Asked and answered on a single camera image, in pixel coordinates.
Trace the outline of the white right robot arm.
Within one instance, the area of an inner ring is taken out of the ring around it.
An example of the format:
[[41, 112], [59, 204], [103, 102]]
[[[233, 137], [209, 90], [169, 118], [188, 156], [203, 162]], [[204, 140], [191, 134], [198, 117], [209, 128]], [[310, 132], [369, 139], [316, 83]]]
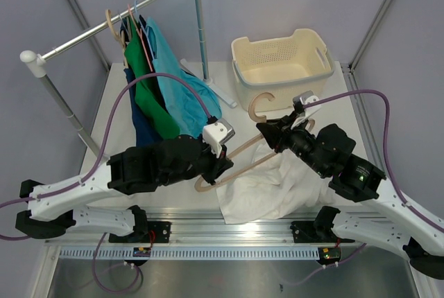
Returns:
[[305, 124], [294, 126], [289, 116], [257, 123], [256, 127], [275, 152], [291, 151], [339, 196], [376, 210], [391, 221], [385, 226], [361, 220], [350, 213], [324, 206], [314, 221], [321, 240], [358, 240], [392, 252], [411, 267], [433, 279], [443, 279], [443, 221], [430, 223], [415, 216], [401, 201], [392, 181], [378, 167], [352, 153], [356, 143], [338, 125], [330, 124], [317, 135]]

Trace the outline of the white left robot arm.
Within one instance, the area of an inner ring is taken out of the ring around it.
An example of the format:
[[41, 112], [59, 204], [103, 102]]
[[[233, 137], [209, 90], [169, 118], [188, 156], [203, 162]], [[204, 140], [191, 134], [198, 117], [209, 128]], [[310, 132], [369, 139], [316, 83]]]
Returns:
[[15, 227], [34, 239], [51, 239], [67, 232], [108, 233], [111, 243], [147, 242], [155, 237], [146, 212], [137, 205], [124, 210], [91, 207], [106, 198], [152, 193], [160, 186], [202, 177], [213, 185], [232, 168], [226, 146], [215, 154], [202, 138], [179, 136], [144, 147], [131, 147], [111, 156], [91, 175], [78, 175], [42, 185], [22, 182], [26, 210]]

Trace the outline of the white t shirt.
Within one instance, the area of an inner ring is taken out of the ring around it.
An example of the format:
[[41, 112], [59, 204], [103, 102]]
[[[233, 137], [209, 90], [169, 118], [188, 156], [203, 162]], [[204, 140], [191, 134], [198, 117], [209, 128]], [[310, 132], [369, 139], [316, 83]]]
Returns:
[[334, 192], [328, 183], [286, 150], [218, 187], [216, 194], [225, 223], [243, 224], [332, 204]]

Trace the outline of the wooden hanger of white shirt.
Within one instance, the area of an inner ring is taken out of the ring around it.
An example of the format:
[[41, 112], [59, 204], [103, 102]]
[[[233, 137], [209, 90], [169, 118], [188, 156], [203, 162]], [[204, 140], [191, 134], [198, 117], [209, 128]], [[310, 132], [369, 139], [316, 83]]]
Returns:
[[[256, 97], [254, 97], [254, 99], [251, 100], [249, 106], [248, 106], [248, 115], [249, 118], [256, 122], [256, 123], [265, 123], [266, 122], [266, 116], [265, 115], [257, 115], [256, 114], [256, 105], [261, 101], [266, 99], [269, 102], [272, 102], [275, 100], [275, 97], [272, 93], [269, 92], [264, 92], [262, 94], [258, 94]], [[312, 91], [307, 91], [299, 96], [296, 96], [293, 101], [295, 103], [301, 103], [301, 104], [311, 104], [311, 103], [315, 103], [318, 100], [318, 97], [315, 96], [313, 94]], [[312, 110], [310, 113], [308, 114], [304, 114], [302, 118], [297, 118], [296, 122], [298, 123], [302, 123], [305, 121], [308, 121], [309, 123], [309, 127], [308, 127], [308, 132], [311, 132], [311, 130], [313, 129], [314, 125], [315, 125], [315, 121], [314, 119], [309, 119], [309, 117], [314, 114], [316, 112], [316, 110]], [[253, 137], [252, 139], [248, 140], [247, 142], [243, 143], [241, 146], [239, 146], [238, 148], [236, 148], [233, 152], [231, 152], [228, 155], [229, 159], [233, 159], [234, 157], [236, 157], [237, 155], [241, 154], [243, 151], [245, 151], [246, 149], [248, 149], [249, 147], [255, 145], [256, 143], [259, 143], [260, 141], [262, 141], [264, 139], [264, 137], [261, 134], [256, 135], [255, 137]], [[274, 156], [276, 156], [277, 153], [276, 152], [271, 152], [269, 154], [267, 154], [265, 157], [262, 157], [260, 160], [255, 161], [254, 163], [252, 163], [249, 166], [246, 166], [244, 168], [242, 168], [241, 170], [238, 170], [237, 172], [228, 175], [227, 177], [223, 178], [222, 180], [220, 180], [219, 182], [216, 182], [213, 185], [207, 185], [207, 186], [203, 186], [203, 182], [205, 181], [203, 177], [199, 177], [198, 180], [196, 181], [196, 183], [194, 184], [194, 188], [197, 192], [199, 193], [204, 193], [207, 191], [211, 191], [212, 189], [218, 188], [220, 186], [223, 186], [225, 184], [227, 184], [228, 182], [238, 178], [239, 176], [243, 175], [244, 173], [247, 173], [248, 171], [252, 170], [253, 168], [259, 166], [260, 164], [263, 164], [264, 162], [268, 161], [269, 159], [273, 158]]]

